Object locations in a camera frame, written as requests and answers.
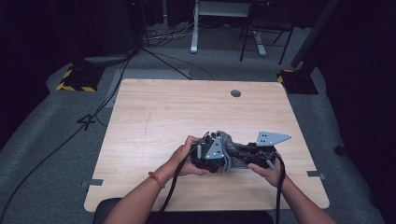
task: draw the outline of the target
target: light wood surface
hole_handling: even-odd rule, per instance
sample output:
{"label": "light wood surface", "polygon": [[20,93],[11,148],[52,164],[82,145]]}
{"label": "light wood surface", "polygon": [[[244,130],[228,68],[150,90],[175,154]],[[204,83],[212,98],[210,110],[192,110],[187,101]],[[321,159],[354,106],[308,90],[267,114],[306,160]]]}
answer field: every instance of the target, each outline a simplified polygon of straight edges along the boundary
{"label": "light wood surface", "polygon": [[[232,90],[241,91],[238,98]],[[255,142],[259,131],[291,134],[276,145],[290,178],[319,207],[329,200],[316,171],[288,97],[278,83],[124,79],[108,124],[85,208],[123,197],[149,171],[165,163],[188,135],[224,131],[236,143]],[[154,204],[159,210],[170,189]],[[276,189],[249,169],[227,175],[182,176],[167,211],[269,210],[276,208]],[[281,208],[288,208],[283,201]]]}

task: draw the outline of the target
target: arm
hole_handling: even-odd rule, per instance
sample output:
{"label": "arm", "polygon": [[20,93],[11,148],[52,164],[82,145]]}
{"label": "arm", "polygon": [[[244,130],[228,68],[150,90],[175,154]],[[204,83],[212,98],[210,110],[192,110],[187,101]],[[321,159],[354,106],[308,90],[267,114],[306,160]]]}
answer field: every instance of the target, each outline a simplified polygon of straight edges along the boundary
{"label": "arm", "polygon": [[[169,161],[154,172],[161,183],[165,185],[173,177],[178,164],[189,153],[192,143],[198,140],[198,138],[189,136],[186,143],[173,153]],[[186,161],[180,175],[190,174],[206,175],[209,172],[196,168],[191,161]],[[161,189],[161,186],[156,180],[148,177],[117,203],[108,215],[105,223],[146,223],[151,208]]]}
{"label": "arm", "polygon": [[[277,181],[280,176],[280,162],[278,159],[276,159],[275,170],[263,169],[256,164],[249,164],[248,167],[264,177],[272,186],[277,187]],[[306,197],[287,175],[283,181],[282,195],[298,223],[336,223],[332,217]]]}

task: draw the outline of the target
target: person's right arm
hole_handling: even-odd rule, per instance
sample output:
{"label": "person's right arm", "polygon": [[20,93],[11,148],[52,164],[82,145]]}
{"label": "person's right arm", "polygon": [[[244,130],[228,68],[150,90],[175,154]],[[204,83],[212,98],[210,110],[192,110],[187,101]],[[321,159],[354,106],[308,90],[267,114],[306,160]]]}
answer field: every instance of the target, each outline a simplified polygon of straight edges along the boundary
{"label": "person's right arm", "polygon": [[[277,182],[280,176],[280,162],[276,159],[276,168],[264,169],[256,164],[249,164],[248,167],[258,175],[264,177],[272,186],[277,188]],[[320,209],[291,181],[286,175],[282,185],[283,198],[288,203],[291,211],[295,215],[297,222],[306,223],[336,223],[332,217]]]}

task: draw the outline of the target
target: person's left arm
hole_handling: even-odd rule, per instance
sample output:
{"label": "person's left arm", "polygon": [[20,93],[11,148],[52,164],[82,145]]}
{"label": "person's left arm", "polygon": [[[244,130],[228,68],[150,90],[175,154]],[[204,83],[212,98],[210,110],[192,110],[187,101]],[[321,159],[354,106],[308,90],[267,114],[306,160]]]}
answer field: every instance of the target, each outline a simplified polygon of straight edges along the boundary
{"label": "person's left arm", "polygon": [[[189,153],[191,145],[198,141],[198,138],[189,136],[185,144],[180,146],[172,157],[154,172],[163,185],[173,177],[178,164]],[[191,161],[186,161],[180,175],[190,174],[206,175],[209,172],[196,168]],[[146,223],[161,189],[163,188],[155,179],[148,177],[117,203],[105,223]]]}

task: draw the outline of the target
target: red bracelet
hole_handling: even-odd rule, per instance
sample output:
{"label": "red bracelet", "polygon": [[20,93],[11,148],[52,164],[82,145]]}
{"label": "red bracelet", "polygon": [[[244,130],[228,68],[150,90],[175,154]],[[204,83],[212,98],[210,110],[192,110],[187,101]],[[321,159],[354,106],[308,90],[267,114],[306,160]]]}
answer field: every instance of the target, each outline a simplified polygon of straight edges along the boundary
{"label": "red bracelet", "polygon": [[163,185],[163,183],[161,183],[161,181],[158,179],[158,176],[156,176],[155,174],[154,174],[154,172],[148,172],[148,176],[149,177],[151,177],[151,178],[153,178],[153,179],[155,179],[155,181],[157,181],[157,183],[160,185],[160,187],[162,188],[162,189],[164,189],[165,188],[165,185]]}

